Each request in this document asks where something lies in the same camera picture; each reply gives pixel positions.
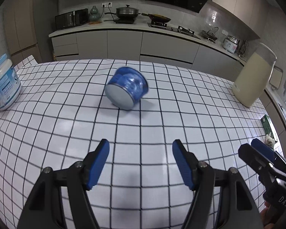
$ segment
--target white countertop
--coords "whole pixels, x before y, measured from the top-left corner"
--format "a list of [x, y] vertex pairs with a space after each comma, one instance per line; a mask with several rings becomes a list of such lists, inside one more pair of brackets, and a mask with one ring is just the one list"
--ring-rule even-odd
[[[168, 24], [168, 26], [177, 27], [178, 28], [178, 26], [172, 25], [172, 24]], [[188, 35], [185, 35], [185, 34], [169, 31], [169, 30], [149, 27], [147, 25], [146, 21], [139, 21], [139, 20], [136, 20], [134, 24], [116, 24], [116, 23], [114, 23], [112, 21], [102, 22], [102, 23], [97, 24], [97, 25], [89, 25], [87, 23], [87, 24], [84, 24], [84, 25], [78, 26], [78, 27], [72, 27], [72, 28], [57, 30], [57, 31], [49, 34], [49, 37], [60, 36], [60, 35], [63, 35], [63, 34], [68, 34], [68, 33], [77, 33], [77, 32], [83, 32], [83, 31], [89, 31], [89, 30], [100, 30], [100, 29], [142, 30], [142, 31], [158, 32], [158, 33], [164, 33], [164, 34], [167, 34], [167, 35], [177, 36], [177, 37], [181, 37], [181, 38], [184, 38], [184, 39], [187, 39], [187, 40], [191, 40], [193, 42], [197, 42], [198, 44], [205, 45], [205, 46], [208, 46], [210, 48], [213, 48], [214, 50], [222, 52], [222, 53], [230, 56], [231, 58], [234, 58], [234, 59], [238, 60], [243, 65], [246, 64], [246, 62], [244, 60], [240, 59], [237, 56], [237, 54], [232, 54], [232, 53], [228, 52], [226, 49], [224, 49], [222, 47], [222, 43], [219, 40], [217, 40], [216, 43], [212, 43], [212, 42], [210, 42], [210, 41], [208, 41], [206, 39], [202, 39], [196, 32], [195, 32], [195, 36], [199, 37], [199, 39], [196, 39], [194, 37], [191, 37], [191, 36], [188, 36]]]
[[[122, 66], [139, 70], [149, 83], [131, 111], [118, 109], [104, 95], [105, 84]], [[173, 157], [175, 139], [214, 168], [238, 168], [256, 205], [264, 208], [264, 186], [238, 157], [238, 148], [253, 138], [264, 140], [260, 118], [266, 110], [259, 99], [251, 108], [239, 103], [232, 82], [170, 65], [113, 59], [37, 64], [30, 56], [15, 68], [21, 93], [0, 112], [0, 218], [9, 229], [17, 227], [43, 168], [68, 168], [103, 138], [110, 142], [109, 156], [98, 185], [87, 192], [101, 228], [182, 225], [193, 192]], [[281, 146], [276, 150], [281, 153]], [[66, 188], [62, 195], [72, 228]], [[212, 226], [218, 187], [213, 200]]]

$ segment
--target beige container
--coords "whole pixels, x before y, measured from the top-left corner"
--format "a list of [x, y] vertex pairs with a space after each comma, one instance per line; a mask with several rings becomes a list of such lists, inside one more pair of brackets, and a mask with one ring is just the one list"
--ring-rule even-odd
[[251, 107], [265, 89], [277, 57], [269, 47], [260, 43], [240, 72], [232, 91], [246, 107]]

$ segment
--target rice cooker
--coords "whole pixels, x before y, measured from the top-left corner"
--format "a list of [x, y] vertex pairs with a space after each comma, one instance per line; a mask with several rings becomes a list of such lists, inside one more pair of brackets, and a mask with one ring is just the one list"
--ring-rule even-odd
[[238, 39], [235, 39], [234, 37], [228, 35], [223, 41], [223, 48], [225, 48], [231, 53], [235, 53], [238, 42]]

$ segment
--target blue tin can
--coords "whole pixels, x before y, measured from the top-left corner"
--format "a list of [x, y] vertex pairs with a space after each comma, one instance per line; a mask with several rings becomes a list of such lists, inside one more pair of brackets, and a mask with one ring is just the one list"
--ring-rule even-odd
[[148, 92], [148, 89], [148, 83], [139, 71], [130, 67], [121, 67], [105, 86], [105, 94], [115, 106], [130, 110]]

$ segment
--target microwave oven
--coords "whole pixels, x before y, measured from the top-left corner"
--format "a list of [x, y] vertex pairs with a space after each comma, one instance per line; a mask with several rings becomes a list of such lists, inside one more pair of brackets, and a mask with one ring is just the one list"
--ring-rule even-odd
[[55, 16], [56, 30], [80, 26], [88, 22], [88, 9], [80, 9]]

